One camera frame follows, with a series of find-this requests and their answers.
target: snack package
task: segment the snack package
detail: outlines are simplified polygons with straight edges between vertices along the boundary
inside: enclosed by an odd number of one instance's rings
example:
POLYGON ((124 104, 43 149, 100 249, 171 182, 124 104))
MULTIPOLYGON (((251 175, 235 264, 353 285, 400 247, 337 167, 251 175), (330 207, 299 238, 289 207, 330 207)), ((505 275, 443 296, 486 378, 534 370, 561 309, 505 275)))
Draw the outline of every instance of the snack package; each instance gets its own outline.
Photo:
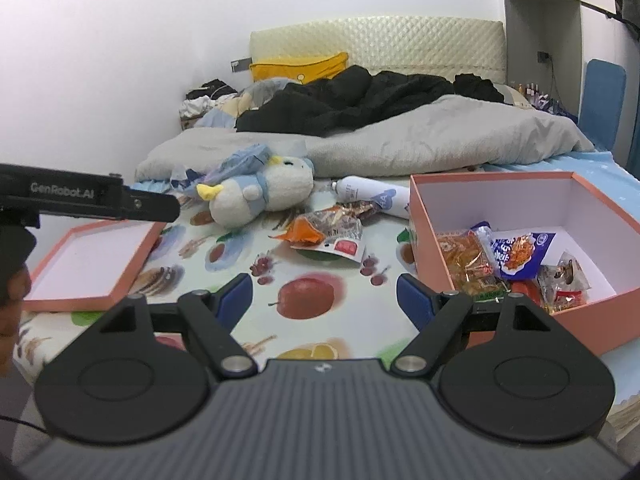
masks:
POLYGON ((475 231, 443 233, 436 238, 456 290, 476 301, 492 300, 508 292, 504 282, 494 276, 495 260, 483 249, 475 231))
POLYGON ((373 202, 336 204, 297 216, 286 232, 273 238, 290 242, 293 249, 338 254, 361 262, 365 245, 360 219, 379 210, 373 202))
POLYGON ((538 286, 537 280, 524 280, 522 282, 511 282, 511 291, 512 292, 520 292, 525 296, 528 296, 533 303, 537 306, 542 307, 542 295, 540 294, 540 287, 538 286))
POLYGON ((476 238, 478 238, 480 246, 484 249, 484 253, 486 254, 492 268, 494 269, 494 274, 496 276, 499 276, 500 265, 495 259, 494 234, 491 231, 491 226, 488 224, 488 222, 480 222, 479 224, 474 225, 471 230, 476 234, 476 238))
POLYGON ((584 271, 573 255, 562 253, 557 266, 542 266, 538 284, 548 313, 560 312, 587 303, 591 288, 584 271))
POLYGON ((500 278, 493 275, 483 276, 472 280, 463 281, 451 275, 456 290, 461 290, 470 295, 474 301, 491 301, 502 298, 509 291, 509 287, 500 278))
POLYGON ((452 278, 460 275, 469 282, 494 273, 491 260, 473 231, 442 233, 436 238, 452 278))
POLYGON ((531 280, 545 257, 555 233, 528 233, 515 238, 496 238, 492 248, 504 280, 531 280))

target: gray duvet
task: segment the gray duvet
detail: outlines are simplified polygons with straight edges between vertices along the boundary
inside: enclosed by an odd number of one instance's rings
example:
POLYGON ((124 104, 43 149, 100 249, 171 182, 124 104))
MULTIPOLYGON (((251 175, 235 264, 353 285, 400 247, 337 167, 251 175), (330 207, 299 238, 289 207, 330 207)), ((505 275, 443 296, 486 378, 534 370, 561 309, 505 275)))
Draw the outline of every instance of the gray duvet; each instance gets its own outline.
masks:
POLYGON ((403 176, 473 164, 530 164, 570 151, 593 151, 569 119, 537 110, 443 96, 432 104, 330 137, 192 128, 154 148, 136 180, 162 180, 176 165, 207 173, 239 148, 263 142, 275 153, 304 155, 316 176, 403 176))

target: quilted headboard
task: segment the quilted headboard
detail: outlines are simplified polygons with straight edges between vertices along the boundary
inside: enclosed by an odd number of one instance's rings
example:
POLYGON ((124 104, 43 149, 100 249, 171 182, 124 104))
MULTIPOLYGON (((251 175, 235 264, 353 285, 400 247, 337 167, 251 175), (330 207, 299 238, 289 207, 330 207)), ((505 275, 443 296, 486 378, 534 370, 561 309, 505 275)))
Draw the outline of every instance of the quilted headboard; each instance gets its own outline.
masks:
POLYGON ((274 57, 349 54, 371 73, 429 73, 453 80, 472 72, 504 83, 502 22, 432 16, 373 16, 309 22, 252 32, 254 62, 274 57))

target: blue chair back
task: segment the blue chair back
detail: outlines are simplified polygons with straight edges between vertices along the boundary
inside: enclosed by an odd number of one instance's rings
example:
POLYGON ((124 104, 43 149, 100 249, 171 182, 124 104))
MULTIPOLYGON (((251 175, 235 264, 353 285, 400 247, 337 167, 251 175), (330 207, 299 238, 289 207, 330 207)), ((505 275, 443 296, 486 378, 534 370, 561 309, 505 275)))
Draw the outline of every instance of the blue chair back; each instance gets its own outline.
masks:
POLYGON ((601 59, 587 63, 578 127, 598 150, 613 149, 625 87, 626 72, 620 65, 601 59))

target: bottle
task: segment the bottle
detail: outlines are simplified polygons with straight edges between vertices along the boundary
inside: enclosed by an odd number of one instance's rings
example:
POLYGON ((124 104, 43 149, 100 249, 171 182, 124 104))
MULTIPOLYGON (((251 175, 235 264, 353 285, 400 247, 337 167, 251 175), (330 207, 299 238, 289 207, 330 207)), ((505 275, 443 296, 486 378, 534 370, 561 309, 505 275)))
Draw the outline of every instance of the bottle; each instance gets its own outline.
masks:
POLYGON ((331 187, 340 202, 373 200, 383 212, 399 218, 409 218, 408 187, 354 175, 332 182, 331 187))

